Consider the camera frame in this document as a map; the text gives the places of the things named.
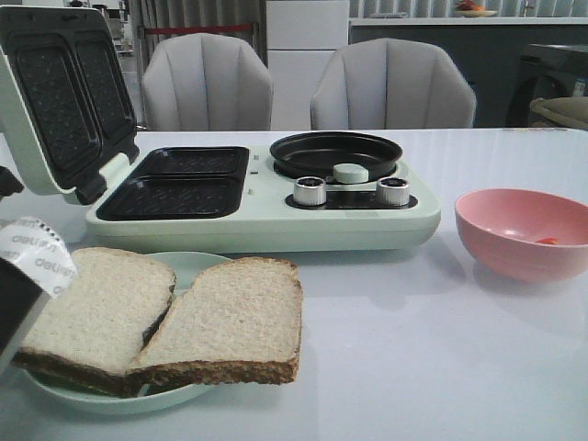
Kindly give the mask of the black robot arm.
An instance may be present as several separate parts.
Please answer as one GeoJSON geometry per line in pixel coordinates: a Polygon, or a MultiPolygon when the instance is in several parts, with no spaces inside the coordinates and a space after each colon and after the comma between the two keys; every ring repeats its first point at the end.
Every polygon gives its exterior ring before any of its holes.
{"type": "Polygon", "coordinates": [[[49,279],[38,266],[48,229],[24,215],[1,227],[1,369],[13,359],[46,304],[49,279]]]}

